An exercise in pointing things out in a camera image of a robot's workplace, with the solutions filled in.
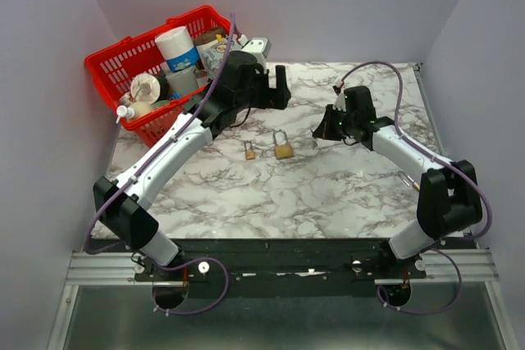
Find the brass padlock long shackle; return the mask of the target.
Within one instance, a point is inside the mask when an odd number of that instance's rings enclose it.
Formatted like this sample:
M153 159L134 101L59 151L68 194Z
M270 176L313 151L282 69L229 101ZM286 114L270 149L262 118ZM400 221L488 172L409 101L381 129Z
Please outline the brass padlock long shackle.
M277 160L284 160L294 157L294 149L290 144L288 135L284 130L273 130L274 153Z

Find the small brass padlock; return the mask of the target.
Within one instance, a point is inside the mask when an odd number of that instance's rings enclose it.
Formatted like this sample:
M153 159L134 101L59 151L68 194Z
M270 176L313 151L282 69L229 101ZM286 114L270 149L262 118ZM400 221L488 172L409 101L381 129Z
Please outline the small brass padlock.
M257 157L251 141L244 141L244 156L247 161L254 160Z

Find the large brass padlock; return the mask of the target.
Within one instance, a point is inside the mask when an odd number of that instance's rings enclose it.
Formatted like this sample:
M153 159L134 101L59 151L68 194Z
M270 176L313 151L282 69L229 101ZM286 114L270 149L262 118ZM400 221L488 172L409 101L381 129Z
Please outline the large brass padlock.
M400 171L398 173L400 179L403 181L404 184L406 184L407 186L411 187L412 189L416 190L416 191L420 191L420 185L418 182L416 182L411 176L409 176L408 174L406 174L405 172L403 171Z

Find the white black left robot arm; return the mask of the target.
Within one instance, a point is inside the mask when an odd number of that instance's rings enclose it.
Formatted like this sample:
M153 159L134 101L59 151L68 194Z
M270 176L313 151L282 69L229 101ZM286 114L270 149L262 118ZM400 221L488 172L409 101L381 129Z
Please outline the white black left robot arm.
M169 130L130 169L115 180L103 176L93 187L95 222L101 222L120 241L154 261L164 280L180 273L180 248L148 213L168 180L245 109L284 110L291 98L283 65L269 72L247 52L233 51L221 62L216 78L184 106Z

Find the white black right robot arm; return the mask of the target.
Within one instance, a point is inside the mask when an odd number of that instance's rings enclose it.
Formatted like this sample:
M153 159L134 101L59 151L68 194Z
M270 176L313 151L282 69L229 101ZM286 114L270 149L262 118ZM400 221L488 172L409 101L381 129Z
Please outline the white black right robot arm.
M315 139L352 139L396 164L419 187L416 219L391 237L377 258L378 270L394 278L407 268L407 259L439 239L465 230L482 218L476 171L469 161L451 161L403 134L388 116L377 116L369 88L340 92L326 106Z

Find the grey cartoon snack bag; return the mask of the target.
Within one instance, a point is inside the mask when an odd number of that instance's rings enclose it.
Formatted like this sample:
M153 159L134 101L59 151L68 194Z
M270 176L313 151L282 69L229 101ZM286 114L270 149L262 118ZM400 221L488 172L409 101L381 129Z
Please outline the grey cartoon snack bag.
M215 39L209 43L204 43L196 47L200 61L203 63L203 68L208 73L210 79L214 79L217 75L222 58L225 55L227 48L227 37L221 34L216 34Z

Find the brown chocolate package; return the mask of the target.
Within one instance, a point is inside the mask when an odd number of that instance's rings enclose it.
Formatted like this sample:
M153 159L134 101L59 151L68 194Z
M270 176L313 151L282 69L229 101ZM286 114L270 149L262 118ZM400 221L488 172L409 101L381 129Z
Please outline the brown chocolate package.
M193 39L193 43L195 47L199 47L204 44L214 42L215 40L217 40L218 35L220 35L222 38L225 38L228 36L228 34L228 31L224 27L215 26L212 27L210 30L206 30L205 32L196 36Z

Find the grey paper cup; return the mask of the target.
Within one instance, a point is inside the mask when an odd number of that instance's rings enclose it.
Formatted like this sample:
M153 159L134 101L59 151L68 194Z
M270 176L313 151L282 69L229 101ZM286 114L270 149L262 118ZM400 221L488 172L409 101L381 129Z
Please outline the grey paper cup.
M166 75L167 83L172 91L172 97L183 98L199 89L195 70L195 66L190 66L184 70L170 72Z

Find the white paper towel roll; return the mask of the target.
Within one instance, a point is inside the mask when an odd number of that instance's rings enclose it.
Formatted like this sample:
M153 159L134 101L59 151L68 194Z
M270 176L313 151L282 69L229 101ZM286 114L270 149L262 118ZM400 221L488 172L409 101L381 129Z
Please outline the white paper towel roll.
M158 35L154 42L172 72L185 70L199 61L199 53L186 26L168 30Z

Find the white pump lotion bottle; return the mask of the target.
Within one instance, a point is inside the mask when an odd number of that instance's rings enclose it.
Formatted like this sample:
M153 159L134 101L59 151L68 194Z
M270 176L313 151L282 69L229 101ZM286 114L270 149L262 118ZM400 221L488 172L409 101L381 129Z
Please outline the white pump lotion bottle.
M153 106L146 102L132 102L129 106L120 105L116 109L116 123L122 121L134 121L154 110Z

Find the red plastic shopping basket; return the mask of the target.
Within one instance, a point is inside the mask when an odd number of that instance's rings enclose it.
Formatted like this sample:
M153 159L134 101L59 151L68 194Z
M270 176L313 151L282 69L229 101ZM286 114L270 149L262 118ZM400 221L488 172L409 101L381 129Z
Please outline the red plastic shopping basket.
M108 48L87 56L84 65L91 74L94 87L108 107L117 109L121 98L130 91L131 82L138 74L148 72L156 75L167 71L167 64L156 47L154 39L170 28L185 26L195 37L216 26L230 28L230 22L212 7L204 5L175 16L146 33L126 37ZM179 93L166 106L160 107L136 120L122 120L122 127L137 134L140 140L152 147L168 131L182 106L192 95L200 93L203 86Z

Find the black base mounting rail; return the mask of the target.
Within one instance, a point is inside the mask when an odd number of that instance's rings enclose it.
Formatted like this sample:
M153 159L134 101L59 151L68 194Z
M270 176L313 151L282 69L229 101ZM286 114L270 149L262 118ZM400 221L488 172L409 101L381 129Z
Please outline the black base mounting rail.
M420 256L386 257L384 239L184 239L166 268L117 247L78 253L72 267L96 284L150 287L164 303L184 298L371 297L379 283L409 291L426 276Z

